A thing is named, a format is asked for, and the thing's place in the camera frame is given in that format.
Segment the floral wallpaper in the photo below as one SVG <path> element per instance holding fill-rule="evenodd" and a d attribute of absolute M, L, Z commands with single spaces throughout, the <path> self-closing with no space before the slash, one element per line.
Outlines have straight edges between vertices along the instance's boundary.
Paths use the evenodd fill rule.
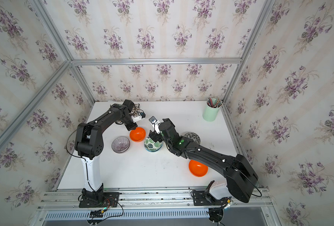
<path fill-rule="evenodd" d="M 66 148 L 74 150 L 74 137 L 66 144 L 67 138 L 85 122 L 90 108 L 74 78 L 65 73 L 4 147 L 0 209 L 8 210 L 8 217 L 0 217 L 0 225 L 28 225 L 42 193 L 57 188 L 69 157 Z"/>
<path fill-rule="evenodd" d="M 263 4 L 262 0 L 44 1 L 75 59 L 240 57 Z M 283 15 L 288 8 L 285 4 Z"/>
<path fill-rule="evenodd" d="M 227 103 L 281 223 L 334 225 L 334 1 L 275 1 Z"/>
<path fill-rule="evenodd" d="M 98 101 L 223 98 L 236 64 L 79 66 Z"/>
<path fill-rule="evenodd" d="M 28 0 L 0 1 L 0 134 L 62 63 Z M 0 152 L 0 225 L 29 225 L 43 192 L 55 189 L 74 148 L 66 138 L 90 105 L 68 73 Z"/>
<path fill-rule="evenodd" d="M 29 1 L 0 1 L 0 134 L 61 64 Z"/>

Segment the metal vent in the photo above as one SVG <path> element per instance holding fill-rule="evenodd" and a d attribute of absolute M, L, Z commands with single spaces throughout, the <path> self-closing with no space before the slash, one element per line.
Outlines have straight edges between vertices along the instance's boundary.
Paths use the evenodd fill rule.
<path fill-rule="evenodd" d="M 46 221 L 61 221 L 61 220 L 86 220 L 89 217 L 91 210 L 64 210 L 52 211 L 49 210 Z M 104 213 L 104 219 L 110 216 L 121 215 L 121 210 L 108 210 Z M 209 218 L 208 209 L 206 208 L 189 208 L 189 209 L 140 209 L 124 210 L 124 214 L 113 219 L 166 219 L 166 218 Z"/>

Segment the mint green cup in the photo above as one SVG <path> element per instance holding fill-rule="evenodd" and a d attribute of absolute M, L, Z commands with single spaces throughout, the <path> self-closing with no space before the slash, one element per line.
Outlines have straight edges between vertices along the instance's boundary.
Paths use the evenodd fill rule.
<path fill-rule="evenodd" d="M 212 102 L 215 103 L 216 102 L 216 98 L 211 98 Z M 218 111 L 220 110 L 219 107 L 217 108 L 213 108 L 207 105 L 206 102 L 206 108 L 205 111 L 202 114 L 202 117 L 204 120 L 206 121 L 214 121 L 217 117 Z"/>

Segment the tabletop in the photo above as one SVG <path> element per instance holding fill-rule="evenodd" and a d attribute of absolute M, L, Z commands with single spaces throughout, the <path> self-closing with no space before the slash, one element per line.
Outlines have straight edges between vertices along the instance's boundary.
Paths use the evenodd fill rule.
<path fill-rule="evenodd" d="M 122 102 L 96 102 L 88 122 L 105 113 L 112 104 Z M 216 120 L 205 121 L 202 117 L 205 101 L 134 102 L 140 104 L 146 118 L 138 121 L 138 127 L 146 130 L 146 136 L 153 126 L 148 119 L 155 116 L 159 121 L 169 118 L 180 135 L 196 133 L 201 145 L 221 154 L 236 156 L 236 150 L 229 134 L 221 110 Z M 124 125 L 113 123 L 103 133 L 104 149 L 100 154 L 100 174 L 104 188 L 147 188 L 147 187 L 195 187 L 207 186 L 212 180 L 223 176 L 209 168 L 203 177 L 193 176 L 189 169 L 189 159 L 177 157 L 163 145 L 156 152 L 149 152 L 143 142 L 133 142 L 121 154 L 111 149 L 111 143 L 119 136 L 129 138 Z M 71 157 L 58 189 L 82 189 L 84 187 L 83 164 L 79 158 Z"/>

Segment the decorative plate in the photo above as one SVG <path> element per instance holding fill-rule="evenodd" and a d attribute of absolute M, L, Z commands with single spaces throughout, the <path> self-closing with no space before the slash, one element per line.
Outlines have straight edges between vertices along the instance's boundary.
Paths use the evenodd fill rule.
<path fill-rule="evenodd" d="M 198 144 L 201 143 L 200 137 L 195 133 L 186 133 L 186 134 L 184 134 L 184 136 L 187 137 L 187 138 L 192 139 L 194 142 L 196 142 Z"/>
<path fill-rule="evenodd" d="M 144 147 L 146 148 L 147 151 L 154 152 L 158 151 L 163 145 L 163 142 L 160 143 L 159 141 L 154 142 L 150 137 L 147 137 L 144 140 Z"/>
<path fill-rule="evenodd" d="M 111 148 L 116 153 L 123 153 L 128 150 L 130 141 L 127 137 L 118 137 L 111 143 Z"/>

